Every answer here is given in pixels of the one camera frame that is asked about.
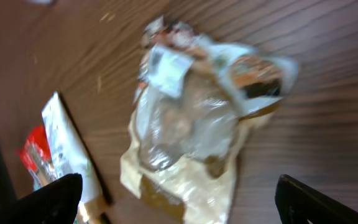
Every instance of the black device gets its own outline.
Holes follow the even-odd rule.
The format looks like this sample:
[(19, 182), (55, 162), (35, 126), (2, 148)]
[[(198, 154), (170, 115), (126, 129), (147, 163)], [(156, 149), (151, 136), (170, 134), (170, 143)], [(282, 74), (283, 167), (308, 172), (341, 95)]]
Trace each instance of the black device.
[(358, 212), (289, 175), (280, 176), (275, 203), (283, 224), (358, 224)]
[(81, 175), (65, 175), (0, 209), (0, 224), (73, 224), (81, 193)]

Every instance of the white label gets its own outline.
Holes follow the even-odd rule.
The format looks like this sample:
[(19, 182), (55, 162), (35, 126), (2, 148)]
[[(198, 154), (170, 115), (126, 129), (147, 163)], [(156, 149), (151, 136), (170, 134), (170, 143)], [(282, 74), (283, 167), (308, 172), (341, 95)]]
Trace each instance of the white label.
[(156, 45), (150, 51), (149, 83), (161, 92), (179, 98), (183, 80), (194, 59), (185, 54)]

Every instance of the plastic bag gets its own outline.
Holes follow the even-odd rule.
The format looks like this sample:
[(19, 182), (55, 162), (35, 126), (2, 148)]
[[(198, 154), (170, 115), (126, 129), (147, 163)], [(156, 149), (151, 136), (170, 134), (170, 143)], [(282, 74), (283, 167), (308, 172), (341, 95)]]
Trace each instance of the plastic bag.
[[(161, 45), (169, 55), (191, 57), (192, 64), (180, 73), (175, 63), (161, 66), (154, 59)], [(214, 42), (163, 17), (147, 26), (142, 46), (142, 84), (129, 124), (131, 145), (121, 157), (121, 183), (183, 223), (226, 223), (236, 156), (288, 94), (298, 67), (289, 58), (259, 57), (249, 45)], [(180, 84), (169, 83), (173, 73)], [(156, 76), (164, 80), (159, 85), (150, 79)], [(181, 89), (179, 97), (167, 96), (165, 82)]]

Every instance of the wooden table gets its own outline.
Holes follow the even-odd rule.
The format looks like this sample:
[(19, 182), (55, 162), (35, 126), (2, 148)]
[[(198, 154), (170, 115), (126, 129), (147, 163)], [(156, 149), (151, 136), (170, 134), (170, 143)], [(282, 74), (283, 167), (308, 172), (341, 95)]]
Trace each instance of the wooden table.
[(174, 223), (119, 183), (142, 29), (163, 13), (302, 65), (291, 95), (239, 156), (230, 223), (280, 223), (280, 174), (358, 211), (356, 0), (0, 0), (0, 147), (17, 196), (32, 183), (15, 151), (58, 89), (114, 197), (112, 222)]

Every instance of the snack package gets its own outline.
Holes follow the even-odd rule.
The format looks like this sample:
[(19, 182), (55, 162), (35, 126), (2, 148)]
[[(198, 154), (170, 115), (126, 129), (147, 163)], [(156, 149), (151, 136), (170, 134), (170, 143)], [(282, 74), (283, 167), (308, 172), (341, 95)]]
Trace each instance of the snack package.
[(121, 183), (182, 223), (223, 224), (236, 156), (295, 84), (297, 64), (163, 17), (145, 29)]
[(99, 223), (98, 217), (108, 205), (88, 153), (57, 92), (45, 105), (42, 117), (57, 178), (74, 173), (82, 176), (83, 191), (77, 221)]
[[(53, 166), (51, 153), (47, 141), (47, 133), (43, 125), (33, 129), (27, 138), (24, 148), (19, 150), (20, 159), (33, 177), (34, 190), (48, 185), (59, 177)], [(84, 221), (82, 218), (88, 211), (81, 211), (78, 207), (78, 215), (75, 223), (98, 224), (101, 223), (97, 218)]]

